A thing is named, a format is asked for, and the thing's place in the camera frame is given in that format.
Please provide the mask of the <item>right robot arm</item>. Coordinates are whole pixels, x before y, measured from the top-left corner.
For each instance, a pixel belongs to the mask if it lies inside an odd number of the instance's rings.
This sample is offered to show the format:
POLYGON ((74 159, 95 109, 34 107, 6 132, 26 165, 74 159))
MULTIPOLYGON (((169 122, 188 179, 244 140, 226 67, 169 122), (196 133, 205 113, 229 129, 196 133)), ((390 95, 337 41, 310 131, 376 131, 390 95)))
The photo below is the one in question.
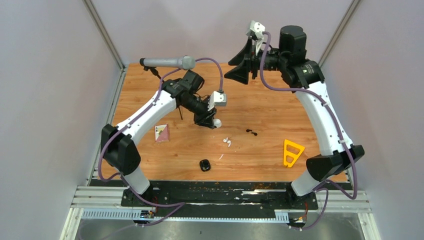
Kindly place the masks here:
POLYGON ((264 25, 252 21, 246 31, 244 48, 229 61, 232 70, 225 78, 247 84, 264 71, 279 71, 286 83, 285 91, 292 92, 302 104, 314 129, 319 155, 306 161, 305 172, 292 181, 285 195, 286 204, 298 209, 305 195, 331 183, 331 177, 351 169, 357 177, 356 162, 365 154, 361 145, 353 143, 343 129, 331 104, 325 77, 319 64, 306 57, 307 35, 297 25, 280 29, 278 47, 271 48, 271 34, 264 25))

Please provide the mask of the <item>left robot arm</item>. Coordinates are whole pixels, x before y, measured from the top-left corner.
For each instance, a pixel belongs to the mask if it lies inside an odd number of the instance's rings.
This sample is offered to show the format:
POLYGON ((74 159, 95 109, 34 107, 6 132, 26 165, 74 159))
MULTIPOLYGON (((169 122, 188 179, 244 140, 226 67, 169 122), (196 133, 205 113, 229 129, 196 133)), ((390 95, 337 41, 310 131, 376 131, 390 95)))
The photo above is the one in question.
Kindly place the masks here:
POLYGON ((222 123, 215 118, 216 108, 227 104, 223 90, 224 79, 231 79, 229 73, 220 74, 219 89, 202 99, 197 96, 205 80, 193 71, 196 60, 189 56, 180 59, 142 58, 140 64, 145 70, 157 73, 157 67, 174 67, 174 71, 185 70, 182 78, 165 80, 159 78, 158 90, 152 98, 134 114, 116 126, 106 124, 101 130, 101 152, 99 163, 106 161, 117 170, 128 186, 135 192, 134 200, 140 206, 149 206, 153 193, 149 190, 150 181, 139 169, 141 156, 137 146, 145 134, 162 118, 179 107, 193 113, 196 125, 210 129, 219 128, 222 123))

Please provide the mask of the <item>white earbud charging case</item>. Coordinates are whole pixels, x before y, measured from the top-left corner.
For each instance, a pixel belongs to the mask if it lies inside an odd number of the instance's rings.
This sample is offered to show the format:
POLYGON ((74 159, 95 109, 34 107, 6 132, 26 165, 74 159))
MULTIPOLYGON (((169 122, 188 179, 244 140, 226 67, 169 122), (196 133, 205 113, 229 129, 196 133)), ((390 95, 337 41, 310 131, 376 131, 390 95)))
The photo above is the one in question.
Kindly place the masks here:
POLYGON ((222 121, 220 119, 213 119, 213 127, 214 128, 220 128, 222 126, 222 121))

